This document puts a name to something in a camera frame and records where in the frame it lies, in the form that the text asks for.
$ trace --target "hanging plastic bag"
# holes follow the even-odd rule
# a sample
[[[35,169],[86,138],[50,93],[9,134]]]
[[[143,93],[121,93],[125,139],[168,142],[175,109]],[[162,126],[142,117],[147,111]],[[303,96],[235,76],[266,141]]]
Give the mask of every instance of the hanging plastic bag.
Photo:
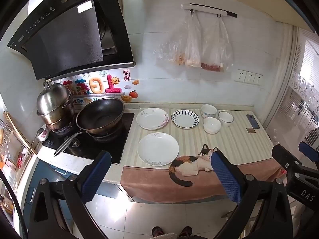
[[[203,44],[202,68],[209,71],[225,72],[232,69],[232,47],[221,17],[207,31]]]
[[[185,63],[185,48],[187,42],[187,17],[183,22],[171,33],[169,33],[169,40],[159,45],[158,49],[154,51],[159,59],[173,61],[178,65]]]
[[[185,65],[201,67],[201,37],[200,25],[195,12],[186,16],[187,43],[185,50]]]

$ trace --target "person's feet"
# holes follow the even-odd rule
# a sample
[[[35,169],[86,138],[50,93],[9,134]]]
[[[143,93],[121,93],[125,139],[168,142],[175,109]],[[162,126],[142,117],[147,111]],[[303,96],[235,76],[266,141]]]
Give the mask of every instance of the person's feet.
[[[163,229],[162,229],[162,228],[160,228],[160,227],[153,227],[153,229],[152,229],[152,235],[153,235],[153,237],[157,237],[157,236],[163,235],[163,234],[164,234],[164,232],[163,232]]]
[[[184,227],[179,236],[191,236],[193,230],[191,227]]]

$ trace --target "gas stove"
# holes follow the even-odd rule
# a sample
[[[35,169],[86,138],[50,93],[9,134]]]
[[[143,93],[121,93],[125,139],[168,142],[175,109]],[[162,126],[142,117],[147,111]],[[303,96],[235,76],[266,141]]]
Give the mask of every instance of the gas stove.
[[[64,152],[94,160],[100,151],[105,150],[111,154],[112,163],[119,164],[133,118],[134,113],[123,113],[121,134],[112,141],[96,142],[88,133],[82,133],[76,137],[78,140],[75,143],[71,143]],[[57,150],[65,137],[70,137],[77,131],[79,131],[79,128],[76,125],[72,125],[61,132],[50,131],[49,137],[42,145]]]

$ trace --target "black wok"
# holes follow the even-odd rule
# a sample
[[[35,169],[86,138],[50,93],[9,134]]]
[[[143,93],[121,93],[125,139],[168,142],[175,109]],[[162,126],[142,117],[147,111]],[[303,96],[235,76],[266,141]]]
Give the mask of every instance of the black wok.
[[[124,103],[116,98],[99,99],[87,104],[76,117],[76,125],[81,130],[63,142],[54,156],[63,152],[72,140],[83,132],[94,137],[105,136],[122,119],[123,112]]]

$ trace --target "black range hood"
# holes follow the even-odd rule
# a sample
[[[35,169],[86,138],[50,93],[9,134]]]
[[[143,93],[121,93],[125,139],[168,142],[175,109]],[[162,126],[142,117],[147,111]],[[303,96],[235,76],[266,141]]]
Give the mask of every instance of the black range hood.
[[[44,0],[8,47],[31,61],[37,80],[135,65],[118,0]]]

